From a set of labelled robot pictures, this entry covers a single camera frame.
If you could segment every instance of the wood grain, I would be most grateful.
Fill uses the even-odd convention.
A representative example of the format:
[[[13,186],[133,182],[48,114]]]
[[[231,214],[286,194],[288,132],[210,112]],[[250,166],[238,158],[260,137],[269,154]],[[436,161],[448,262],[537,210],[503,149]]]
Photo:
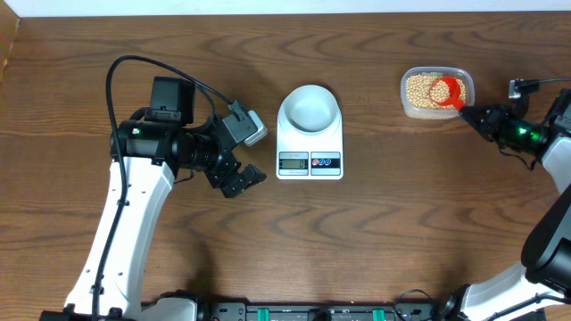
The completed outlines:
[[[0,87],[0,319],[60,309],[82,269],[108,185],[103,82],[112,61],[172,64],[256,110],[269,136],[236,156],[269,173],[236,200],[203,175],[177,185],[153,239],[144,299],[185,288],[249,300],[445,298],[519,259],[557,198],[549,175],[497,153],[461,120],[407,118],[404,72],[467,70],[477,103],[512,78],[568,76],[571,14],[449,13],[26,19]],[[118,119],[149,103],[155,67],[113,80]],[[331,88],[343,112],[345,176],[285,182],[276,118],[296,87]],[[540,119],[558,85],[533,98]],[[225,113],[223,104],[219,111]],[[196,118],[208,108],[200,101]],[[569,309],[553,310],[567,320]]]

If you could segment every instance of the scale display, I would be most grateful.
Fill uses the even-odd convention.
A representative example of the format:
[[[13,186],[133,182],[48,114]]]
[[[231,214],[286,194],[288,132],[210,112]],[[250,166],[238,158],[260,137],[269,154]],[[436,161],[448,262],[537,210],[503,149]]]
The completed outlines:
[[[306,160],[281,160],[281,169],[307,169]]]

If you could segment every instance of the black cable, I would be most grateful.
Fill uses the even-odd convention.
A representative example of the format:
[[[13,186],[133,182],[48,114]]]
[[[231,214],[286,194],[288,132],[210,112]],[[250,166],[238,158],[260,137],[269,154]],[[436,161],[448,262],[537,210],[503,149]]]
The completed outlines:
[[[505,317],[508,314],[514,313],[520,309],[529,307],[532,304],[539,304],[541,303],[543,300],[554,300],[556,302],[560,302],[560,303],[564,303],[564,304],[571,304],[571,300],[570,299],[566,299],[566,298],[559,298],[556,296],[552,296],[549,294],[542,294],[542,295],[538,295],[535,294],[535,297],[533,299],[524,301],[522,303],[517,304],[516,306],[513,306],[509,309],[505,309],[502,312],[496,312],[494,313],[487,321],[493,321],[496,320],[500,317]]]
[[[154,59],[151,58],[146,58],[146,57],[142,57],[142,56],[137,56],[137,55],[124,55],[122,57],[119,57],[119,59],[116,60],[116,62],[122,62],[122,61],[126,61],[126,60],[137,60],[137,61],[141,61],[141,62],[149,62],[155,66],[159,66],[159,67],[163,67],[166,70],[170,70],[174,73],[176,73],[177,75],[179,75],[182,78],[185,78],[186,80],[189,80],[191,82],[193,82],[195,85],[201,86],[202,88],[208,90],[209,92],[215,94],[216,96],[218,96],[221,100],[223,100],[224,102],[226,102],[227,104],[232,104],[232,101],[230,101],[229,99],[226,98],[226,96],[224,96],[223,94],[219,93],[218,91],[212,89],[210,86],[207,86],[206,84],[204,84],[202,81],[197,80],[193,77],[188,76],[186,73],[169,66],[166,63],[162,63],[162,62],[157,62]]]
[[[113,242],[113,237],[117,231],[117,225],[119,224],[119,219],[121,217],[121,212],[125,206],[125,200],[127,198],[127,174],[125,172],[125,161],[123,160],[123,154],[120,148],[119,133],[117,129],[117,120],[115,119],[115,111],[113,110],[113,100],[111,96],[111,80],[113,77],[113,72],[117,66],[126,60],[125,56],[117,59],[107,71],[107,79],[105,80],[105,96],[107,98],[107,111],[109,112],[109,121],[111,122],[111,129],[113,132],[113,141],[115,145],[115,150],[117,152],[117,162],[119,163],[119,169],[121,173],[121,195],[119,201],[117,202],[117,211],[115,212],[115,217],[109,229],[109,235],[105,241],[105,246],[103,247],[103,252],[101,253],[101,259],[99,260],[99,266],[97,267],[97,274],[95,275],[95,284],[93,289],[93,301],[91,302],[91,321],[98,321],[99,319],[99,295],[101,293],[101,282],[103,280],[103,270],[105,268],[105,262],[109,256],[109,250]]]
[[[182,183],[182,182],[189,181],[189,180],[191,180],[191,179],[194,178],[194,175],[196,175],[196,170],[191,169],[191,170],[190,170],[190,176],[189,176],[189,177],[187,177],[187,178],[182,178],[182,179],[180,179],[180,180],[174,182],[173,185],[174,185],[174,184],[178,184],[178,183]]]
[[[93,301],[92,301],[92,305],[91,305],[91,320],[92,321],[98,321],[99,318],[99,296],[101,294],[101,283],[103,280],[103,270],[105,268],[105,263],[107,262],[107,257],[109,256],[109,250],[111,249],[111,245],[113,243],[113,237],[115,236],[115,232],[117,231],[117,226],[119,224],[120,221],[120,216],[121,213],[123,211],[123,207],[125,206],[125,202],[127,199],[127,174],[125,171],[125,161],[123,160],[123,155],[121,152],[121,148],[120,148],[120,140],[119,140],[119,130],[117,128],[117,120],[115,119],[115,111],[113,110],[113,101],[112,101],[112,94],[111,94],[111,89],[112,89],[112,77],[113,77],[113,72],[115,71],[115,69],[117,69],[117,66],[126,61],[126,60],[137,60],[137,61],[141,61],[141,62],[149,62],[151,64],[154,64],[156,66],[159,67],[163,67],[166,70],[170,70],[176,74],[178,74],[179,76],[192,81],[193,83],[195,83],[199,90],[201,90],[201,92],[205,95],[206,99],[209,101],[209,103],[211,103],[211,107],[212,107],[212,111],[214,111],[214,103],[212,101],[212,99],[206,94],[206,92],[204,92],[202,90],[202,88],[212,92],[213,94],[215,94],[216,96],[218,96],[220,99],[222,99],[224,102],[228,103],[228,104],[232,104],[232,102],[227,99],[223,94],[219,93],[218,91],[210,88],[209,86],[206,86],[203,82],[200,82],[190,76],[188,76],[186,73],[177,70],[174,67],[170,67],[167,64],[164,64],[162,62],[157,62],[153,59],[149,59],[149,58],[145,58],[145,57],[141,57],[141,56],[137,56],[137,55],[124,55],[119,57],[109,68],[109,71],[107,71],[107,78],[105,80],[105,96],[107,99],[107,111],[109,112],[109,121],[111,122],[111,129],[112,129],[112,134],[113,134],[113,141],[115,142],[114,146],[115,146],[115,150],[117,153],[117,162],[119,163],[119,169],[120,169],[120,174],[121,174],[121,194],[120,194],[120,198],[117,201],[117,211],[115,212],[115,217],[113,218],[112,224],[111,224],[111,228],[109,229],[109,235],[107,236],[107,240],[105,241],[105,246],[103,247],[103,251],[101,253],[101,259],[99,260],[99,266],[97,267],[97,273],[95,274],[95,284],[94,284],[94,288],[93,288]]]
[[[214,121],[214,117],[216,116],[216,107],[214,106],[214,101],[212,101],[212,98],[208,95],[208,93],[206,93],[204,91],[204,89],[200,86],[198,86],[197,88],[198,88],[198,91],[200,91],[201,94],[204,95],[204,98],[206,98],[208,103],[211,105],[211,116],[201,126],[191,128],[188,131],[191,133],[201,134],[204,132],[204,130],[208,129],[212,125],[212,122]]]
[[[558,114],[555,115],[545,115],[545,118],[542,120],[542,123],[540,124],[540,127],[544,127],[545,125],[547,125],[548,122],[551,122],[552,120],[554,120],[555,118],[559,117]]]
[[[145,116],[145,112],[150,109],[149,107],[142,107],[137,109],[137,111],[133,112],[129,119],[131,120],[140,120]]]
[[[535,163],[537,163],[537,160],[533,160],[529,165],[527,165],[527,161],[524,160],[523,157],[516,155],[516,154],[512,154],[512,153],[508,153],[508,152],[504,152],[502,147],[500,145],[498,145],[498,150],[500,151],[500,154],[502,154],[503,156],[508,156],[508,157],[515,157],[518,160],[520,160],[521,162],[524,163],[525,168],[529,171],[534,171],[535,169]]]
[[[524,82],[523,84],[519,85],[519,87],[526,87],[526,86],[534,86],[549,82],[559,82],[559,81],[571,81],[571,77],[562,77],[562,78],[548,78],[548,79],[539,79],[539,80],[531,80],[529,82]]]
[[[399,317],[399,319],[400,319],[401,321],[406,321],[406,320],[404,319],[404,317],[402,317],[401,312],[396,308],[396,306],[401,302],[402,299],[404,299],[404,297],[406,297],[407,295],[410,295],[410,294],[412,294],[412,293],[422,293],[422,294],[424,294],[429,300],[432,300],[432,298],[430,297],[430,295],[428,295],[428,293],[426,293],[426,292],[424,292],[424,291],[422,291],[422,290],[420,290],[420,289],[411,289],[411,290],[408,290],[408,291],[404,292],[403,294],[401,294],[401,296],[399,297],[399,299],[397,299],[397,300],[394,302],[394,304],[393,304],[394,314],[396,314],[397,317]],[[433,319],[434,319],[434,311],[433,311],[432,314],[433,314],[433,315],[432,315],[430,318],[424,319],[424,320],[420,320],[420,321],[433,320]]]

